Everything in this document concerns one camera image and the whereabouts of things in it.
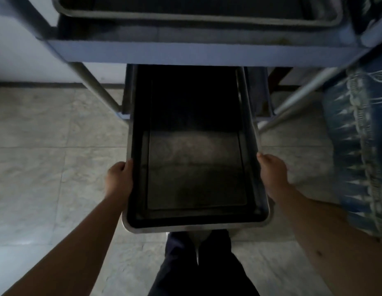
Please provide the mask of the person's right hand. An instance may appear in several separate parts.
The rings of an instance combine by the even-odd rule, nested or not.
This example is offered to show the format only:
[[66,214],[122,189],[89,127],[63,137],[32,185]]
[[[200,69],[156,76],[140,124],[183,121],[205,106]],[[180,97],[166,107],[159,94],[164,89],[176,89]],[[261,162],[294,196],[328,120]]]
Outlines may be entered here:
[[274,155],[269,155],[271,167],[260,172],[266,193],[274,201],[278,200],[290,188],[287,179],[287,167],[284,161]]

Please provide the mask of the person's left hand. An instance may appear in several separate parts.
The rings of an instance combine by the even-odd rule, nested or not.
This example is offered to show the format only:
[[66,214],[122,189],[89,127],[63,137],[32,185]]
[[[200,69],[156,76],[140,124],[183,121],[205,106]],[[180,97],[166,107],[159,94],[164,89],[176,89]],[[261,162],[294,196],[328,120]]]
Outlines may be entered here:
[[123,169],[126,162],[120,161],[112,165],[106,175],[105,198],[118,204],[126,205],[133,189],[133,182],[125,182]]

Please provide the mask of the dark metal baking tray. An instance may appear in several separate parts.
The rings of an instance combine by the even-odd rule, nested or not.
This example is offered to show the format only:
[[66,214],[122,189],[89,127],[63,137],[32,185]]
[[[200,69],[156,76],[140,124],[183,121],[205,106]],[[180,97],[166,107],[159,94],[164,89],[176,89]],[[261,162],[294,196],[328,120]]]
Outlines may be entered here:
[[341,0],[52,0],[73,18],[335,27]]
[[257,153],[246,67],[127,66],[123,106],[134,234],[264,227],[273,204]]

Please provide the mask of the person's left forearm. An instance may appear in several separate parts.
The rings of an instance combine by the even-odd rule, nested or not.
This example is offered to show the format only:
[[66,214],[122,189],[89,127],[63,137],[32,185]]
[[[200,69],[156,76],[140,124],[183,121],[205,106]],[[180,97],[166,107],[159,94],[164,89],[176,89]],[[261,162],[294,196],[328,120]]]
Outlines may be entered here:
[[107,195],[2,296],[90,296],[128,197]]

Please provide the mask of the person's right forearm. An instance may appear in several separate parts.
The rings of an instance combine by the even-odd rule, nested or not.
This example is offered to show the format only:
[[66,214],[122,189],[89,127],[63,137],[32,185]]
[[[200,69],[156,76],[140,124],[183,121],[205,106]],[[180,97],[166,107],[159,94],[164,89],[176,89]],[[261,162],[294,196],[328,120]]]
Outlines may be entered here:
[[382,296],[382,243],[341,222],[292,185],[269,187],[334,296]]

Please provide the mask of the blue patterned cloth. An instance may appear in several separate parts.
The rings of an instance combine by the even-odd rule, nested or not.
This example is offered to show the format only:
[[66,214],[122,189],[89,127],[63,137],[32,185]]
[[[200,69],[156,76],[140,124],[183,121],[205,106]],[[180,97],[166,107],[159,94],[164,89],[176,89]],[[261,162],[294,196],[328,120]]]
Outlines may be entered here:
[[[382,0],[346,0],[356,34],[382,25]],[[333,192],[348,223],[382,242],[382,38],[323,85]]]

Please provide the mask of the person's dark trousers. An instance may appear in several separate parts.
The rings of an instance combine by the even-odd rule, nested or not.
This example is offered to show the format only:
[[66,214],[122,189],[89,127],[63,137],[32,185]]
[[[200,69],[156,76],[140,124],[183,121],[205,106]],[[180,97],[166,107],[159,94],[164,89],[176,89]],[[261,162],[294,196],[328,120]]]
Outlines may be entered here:
[[260,296],[232,252],[227,229],[213,230],[196,250],[187,232],[169,232],[164,261],[148,296]]

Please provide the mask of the metal tray rack trolley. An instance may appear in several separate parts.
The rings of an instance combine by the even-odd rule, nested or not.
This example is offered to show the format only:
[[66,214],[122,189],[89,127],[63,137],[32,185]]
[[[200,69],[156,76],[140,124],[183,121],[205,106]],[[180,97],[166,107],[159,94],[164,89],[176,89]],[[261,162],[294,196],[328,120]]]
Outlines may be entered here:
[[322,68],[274,110],[282,116],[382,43],[382,0],[310,1],[336,18],[95,11],[95,0],[52,0],[60,14],[55,27],[30,0],[0,0],[0,16],[16,19],[107,104],[84,63]]

